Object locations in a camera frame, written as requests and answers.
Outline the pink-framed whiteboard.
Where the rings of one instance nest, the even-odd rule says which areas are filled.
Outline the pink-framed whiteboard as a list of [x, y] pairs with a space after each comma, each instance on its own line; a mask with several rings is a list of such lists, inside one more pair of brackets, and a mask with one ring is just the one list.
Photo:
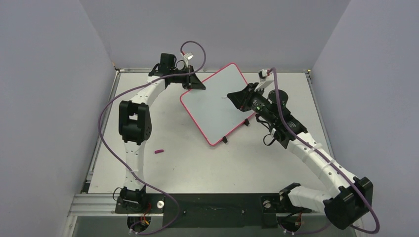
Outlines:
[[254, 112], [241, 112], [227, 98], [230, 92], [244, 89], [248, 82], [235, 63], [224, 66], [205, 80], [206, 90], [190, 89], [179, 97], [180, 103], [210, 146], [243, 125]]

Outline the pink marker cap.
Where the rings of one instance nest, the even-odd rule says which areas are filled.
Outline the pink marker cap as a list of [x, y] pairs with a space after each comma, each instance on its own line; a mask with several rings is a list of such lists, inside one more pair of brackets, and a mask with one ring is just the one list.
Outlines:
[[163, 150], [163, 149], [160, 149], [160, 150], [155, 150], [155, 151], [154, 151], [154, 153], [155, 153], [155, 154], [159, 154], [159, 153], [163, 153], [163, 152], [164, 152], [164, 150]]

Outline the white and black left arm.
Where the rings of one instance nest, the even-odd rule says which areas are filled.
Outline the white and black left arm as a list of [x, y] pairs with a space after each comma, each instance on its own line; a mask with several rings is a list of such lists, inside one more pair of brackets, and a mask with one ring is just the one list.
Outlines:
[[144, 181], [144, 150], [152, 133], [150, 107], [156, 98], [170, 84], [179, 83], [186, 90], [206, 87], [189, 64], [191, 52], [182, 52], [183, 68], [176, 66], [176, 56], [162, 53], [160, 62], [148, 74], [146, 87], [138, 91], [130, 100], [119, 104], [119, 134], [125, 146], [126, 178], [118, 197], [118, 205], [133, 212], [143, 212], [149, 208]]

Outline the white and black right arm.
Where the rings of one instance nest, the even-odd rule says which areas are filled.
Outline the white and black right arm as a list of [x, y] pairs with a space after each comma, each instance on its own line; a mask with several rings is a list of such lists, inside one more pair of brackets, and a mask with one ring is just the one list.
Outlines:
[[297, 156], [320, 182], [325, 191], [292, 183], [279, 192], [279, 206], [285, 211], [310, 209], [325, 214], [336, 228], [344, 230], [369, 212], [373, 199], [373, 184], [358, 178], [326, 153], [287, 108], [289, 96], [283, 90], [271, 90], [267, 97], [250, 83], [243, 90], [227, 94], [241, 112], [253, 111], [262, 118], [274, 140]]

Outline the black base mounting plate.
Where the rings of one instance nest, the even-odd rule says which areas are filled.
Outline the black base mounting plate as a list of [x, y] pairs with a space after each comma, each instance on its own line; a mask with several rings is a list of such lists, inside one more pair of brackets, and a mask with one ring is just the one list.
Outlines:
[[281, 215], [309, 213], [280, 201], [277, 193], [238, 194], [147, 194], [142, 208], [118, 198], [115, 213], [133, 216], [162, 214], [163, 224], [171, 228], [277, 227]]

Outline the aluminium table edge rail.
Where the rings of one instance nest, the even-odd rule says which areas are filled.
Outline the aluminium table edge rail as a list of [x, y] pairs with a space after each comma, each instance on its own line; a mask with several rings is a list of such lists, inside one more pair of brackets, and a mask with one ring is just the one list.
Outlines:
[[75, 194], [69, 217], [140, 217], [143, 213], [117, 213], [112, 194]]

